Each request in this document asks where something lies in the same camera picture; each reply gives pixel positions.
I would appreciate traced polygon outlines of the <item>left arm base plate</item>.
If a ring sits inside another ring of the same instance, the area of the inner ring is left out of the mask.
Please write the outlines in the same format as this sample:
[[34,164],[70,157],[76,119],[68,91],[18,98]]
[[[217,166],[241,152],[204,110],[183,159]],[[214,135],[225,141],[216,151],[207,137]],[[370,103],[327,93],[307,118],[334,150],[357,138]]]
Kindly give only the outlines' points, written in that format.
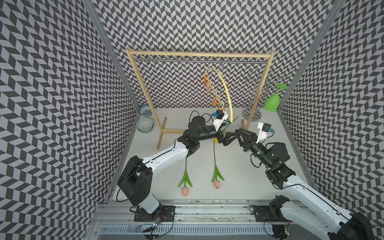
[[153,213],[147,213],[142,207],[138,207],[135,211],[135,222],[155,222],[161,219],[163,222],[173,222],[176,213],[176,206],[163,206],[160,205]]

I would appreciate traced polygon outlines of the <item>wooden clothes rack frame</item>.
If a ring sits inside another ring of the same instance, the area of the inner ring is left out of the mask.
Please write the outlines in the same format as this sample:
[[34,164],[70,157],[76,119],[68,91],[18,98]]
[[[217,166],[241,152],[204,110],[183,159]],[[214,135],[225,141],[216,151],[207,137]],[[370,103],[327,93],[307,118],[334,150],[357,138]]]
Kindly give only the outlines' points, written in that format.
[[[213,96],[206,92],[203,84],[203,75],[205,69],[216,68],[227,81],[234,110],[235,103],[240,100],[234,93],[235,79],[225,75],[223,71],[224,67],[234,66],[235,64],[139,62],[134,59],[262,61],[267,62],[267,64],[262,64],[267,74],[275,58],[274,51],[270,51],[269,53],[199,53],[127,49],[126,54],[142,93],[153,112],[154,122],[160,130],[161,136],[164,134],[181,134],[183,133],[183,129],[171,127],[171,125],[167,124],[167,117],[159,118],[156,108],[159,107],[160,100],[153,100],[153,97],[163,96],[173,100],[179,108],[212,107],[211,101]],[[254,66],[255,64],[238,65]]]

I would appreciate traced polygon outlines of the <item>yellow arched peg hanger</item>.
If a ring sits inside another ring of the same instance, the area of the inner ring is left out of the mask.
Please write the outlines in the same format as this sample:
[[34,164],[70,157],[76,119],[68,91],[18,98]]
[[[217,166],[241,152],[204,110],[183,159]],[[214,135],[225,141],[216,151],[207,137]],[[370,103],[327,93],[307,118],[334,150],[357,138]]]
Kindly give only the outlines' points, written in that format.
[[203,84],[208,94],[213,96],[212,107],[224,113],[224,122],[228,127],[234,120],[233,104],[227,81],[216,68],[207,68],[203,75]]

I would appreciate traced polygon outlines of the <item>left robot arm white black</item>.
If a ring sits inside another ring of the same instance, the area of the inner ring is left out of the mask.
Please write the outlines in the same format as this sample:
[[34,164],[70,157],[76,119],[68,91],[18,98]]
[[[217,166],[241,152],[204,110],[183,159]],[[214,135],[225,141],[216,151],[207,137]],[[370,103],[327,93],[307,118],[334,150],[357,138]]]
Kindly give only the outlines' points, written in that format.
[[119,190],[132,205],[140,206],[148,214],[153,214],[161,206],[151,193],[153,177],[170,165],[194,154],[199,149],[201,141],[217,139],[222,143],[224,135],[221,128],[226,125],[227,119],[227,112],[217,111],[212,116],[213,123],[208,126],[204,117],[195,116],[189,122],[188,129],[171,147],[142,159],[133,156],[119,177]]

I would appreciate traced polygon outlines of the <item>green patterned ceramic bowl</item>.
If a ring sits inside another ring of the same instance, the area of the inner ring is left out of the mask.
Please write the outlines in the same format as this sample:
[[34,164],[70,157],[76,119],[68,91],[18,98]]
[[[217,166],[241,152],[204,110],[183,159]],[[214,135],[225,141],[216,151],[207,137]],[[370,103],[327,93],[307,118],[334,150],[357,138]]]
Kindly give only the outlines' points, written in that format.
[[137,130],[141,133],[150,132],[155,123],[151,118],[140,118],[136,124]]

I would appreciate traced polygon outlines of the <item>green plastic wine glass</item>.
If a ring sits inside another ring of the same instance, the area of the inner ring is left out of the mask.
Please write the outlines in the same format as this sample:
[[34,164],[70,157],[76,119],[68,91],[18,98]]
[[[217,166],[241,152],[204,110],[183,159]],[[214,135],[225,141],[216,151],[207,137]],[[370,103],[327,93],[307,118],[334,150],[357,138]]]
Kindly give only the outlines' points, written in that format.
[[275,87],[277,88],[277,92],[270,96],[264,105],[264,109],[269,112],[276,112],[280,105],[280,91],[287,90],[289,86],[283,83],[275,83]]

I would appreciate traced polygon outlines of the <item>metal rack rail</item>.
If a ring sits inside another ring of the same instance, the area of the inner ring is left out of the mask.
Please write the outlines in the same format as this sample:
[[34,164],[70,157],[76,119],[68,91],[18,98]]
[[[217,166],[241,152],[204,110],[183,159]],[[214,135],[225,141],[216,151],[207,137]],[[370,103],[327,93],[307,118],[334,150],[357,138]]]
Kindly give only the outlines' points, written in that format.
[[214,61],[214,60],[173,60],[173,59],[134,59],[139,62],[180,62],[180,63],[217,63],[217,64],[267,64],[262,61]]

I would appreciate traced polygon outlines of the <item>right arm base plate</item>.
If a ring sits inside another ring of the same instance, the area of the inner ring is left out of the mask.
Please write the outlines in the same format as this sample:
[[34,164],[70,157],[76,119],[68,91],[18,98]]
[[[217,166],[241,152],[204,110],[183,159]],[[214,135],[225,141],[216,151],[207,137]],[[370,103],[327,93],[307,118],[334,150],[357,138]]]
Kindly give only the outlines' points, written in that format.
[[256,222],[258,223],[271,223],[271,222],[282,222],[289,223],[293,222],[286,219],[282,214],[283,207],[277,206],[257,206],[251,205],[248,207],[249,211],[256,218]]

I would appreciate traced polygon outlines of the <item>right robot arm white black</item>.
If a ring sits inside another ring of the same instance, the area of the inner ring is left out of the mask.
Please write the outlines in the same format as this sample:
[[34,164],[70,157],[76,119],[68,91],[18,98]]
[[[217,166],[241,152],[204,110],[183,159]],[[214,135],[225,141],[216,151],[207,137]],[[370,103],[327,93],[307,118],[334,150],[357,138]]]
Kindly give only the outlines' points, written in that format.
[[291,170],[286,161],[290,159],[286,145],[271,143],[267,148],[257,141],[256,133],[239,128],[226,136],[219,136],[218,142],[227,146],[234,140],[239,141],[243,150],[266,166],[266,175],[277,189],[283,190],[303,203],[304,210],[284,196],[277,196],[270,206],[276,213],[291,222],[300,225],[322,240],[373,240],[373,227],[369,219],[361,213],[352,213],[306,184]]

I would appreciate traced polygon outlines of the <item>blue white ceramic bowl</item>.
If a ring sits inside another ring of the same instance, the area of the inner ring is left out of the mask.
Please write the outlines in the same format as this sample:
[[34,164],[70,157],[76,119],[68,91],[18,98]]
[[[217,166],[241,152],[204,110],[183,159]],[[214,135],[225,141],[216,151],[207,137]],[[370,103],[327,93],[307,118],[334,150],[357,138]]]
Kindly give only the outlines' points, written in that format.
[[139,114],[143,117],[149,117],[153,114],[149,104],[146,104],[146,105],[142,105],[140,108],[139,108]]

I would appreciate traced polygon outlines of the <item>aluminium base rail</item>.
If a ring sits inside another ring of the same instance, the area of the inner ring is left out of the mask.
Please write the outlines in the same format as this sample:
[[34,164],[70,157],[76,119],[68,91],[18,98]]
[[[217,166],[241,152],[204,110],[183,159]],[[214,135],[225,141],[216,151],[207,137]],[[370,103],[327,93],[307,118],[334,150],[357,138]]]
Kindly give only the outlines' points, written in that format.
[[268,200],[163,200],[163,206],[176,206],[173,222],[135,222],[138,207],[130,203],[108,203],[96,208],[84,236],[85,240],[138,239],[154,236],[158,240],[192,236],[194,239],[213,237],[257,236],[259,239],[281,238],[288,230],[290,240],[319,238],[289,222],[258,223],[249,211],[251,205],[269,206]]

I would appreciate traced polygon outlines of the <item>yellow tulip flower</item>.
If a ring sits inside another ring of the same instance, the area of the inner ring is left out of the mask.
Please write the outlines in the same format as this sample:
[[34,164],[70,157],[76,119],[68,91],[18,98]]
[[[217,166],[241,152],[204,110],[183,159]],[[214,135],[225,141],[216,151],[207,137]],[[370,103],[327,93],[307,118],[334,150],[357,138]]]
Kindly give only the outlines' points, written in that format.
[[236,121],[238,118],[239,118],[239,116],[237,116],[232,122],[230,121],[229,118],[226,119],[226,122],[225,122],[225,128],[222,129],[222,133],[223,133],[223,135],[226,134],[226,129],[227,129],[227,128],[228,128],[234,121]]

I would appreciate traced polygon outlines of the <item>pink tulip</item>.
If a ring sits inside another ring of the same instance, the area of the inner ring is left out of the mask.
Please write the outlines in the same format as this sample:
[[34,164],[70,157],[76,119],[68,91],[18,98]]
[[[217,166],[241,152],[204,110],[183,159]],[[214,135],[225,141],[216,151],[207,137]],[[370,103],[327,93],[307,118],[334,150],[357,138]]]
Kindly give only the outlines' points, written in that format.
[[223,175],[221,174],[218,166],[217,166],[217,158],[216,158],[216,144],[218,144],[218,140],[215,139],[213,143],[213,153],[214,153],[214,173],[211,182],[214,185],[215,189],[220,189],[221,181],[225,181]]
[[188,158],[185,159],[185,169],[184,169],[184,175],[182,177],[182,180],[180,181],[178,188],[181,188],[182,195],[184,197],[187,197],[189,194],[189,188],[193,187],[192,182],[190,180],[189,174],[188,174]]

